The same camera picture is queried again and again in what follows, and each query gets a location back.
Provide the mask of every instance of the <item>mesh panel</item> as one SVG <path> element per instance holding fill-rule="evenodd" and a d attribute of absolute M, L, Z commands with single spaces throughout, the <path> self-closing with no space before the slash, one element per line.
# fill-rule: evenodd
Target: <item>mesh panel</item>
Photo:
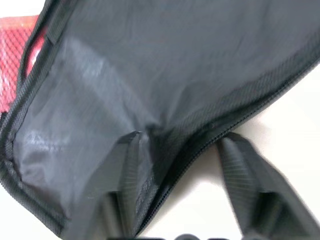
<path fill-rule="evenodd" d="M 0 113 L 7 112 L 16 97 L 17 75 L 24 46 L 38 16 L 0 18 Z M 30 72 L 43 43 L 39 38 L 27 63 Z"/>

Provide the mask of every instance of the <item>black backpack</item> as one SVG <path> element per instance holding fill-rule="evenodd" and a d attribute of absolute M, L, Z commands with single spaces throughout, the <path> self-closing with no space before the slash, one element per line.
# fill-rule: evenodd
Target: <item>black backpack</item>
<path fill-rule="evenodd" d="M 319 9 L 318 0 L 47 0 L 1 117 L 1 184 L 64 240 L 133 238 L 216 144 L 243 240 L 320 239 L 281 174 L 231 133 L 318 62 Z"/>

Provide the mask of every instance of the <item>white surface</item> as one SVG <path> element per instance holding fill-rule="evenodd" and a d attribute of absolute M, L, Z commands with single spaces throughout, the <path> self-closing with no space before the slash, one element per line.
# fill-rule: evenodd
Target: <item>white surface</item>
<path fill-rule="evenodd" d="M 0 0 L 0 17 L 38 14 L 44 0 Z M 236 132 L 287 177 L 320 221 L 320 66 Z M 142 236 L 173 240 L 185 233 L 201 240 L 240 240 L 241 233 L 222 181 L 215 147 L 177 184 Z M 0 239 L 58 240 L 0 187 Z"/>

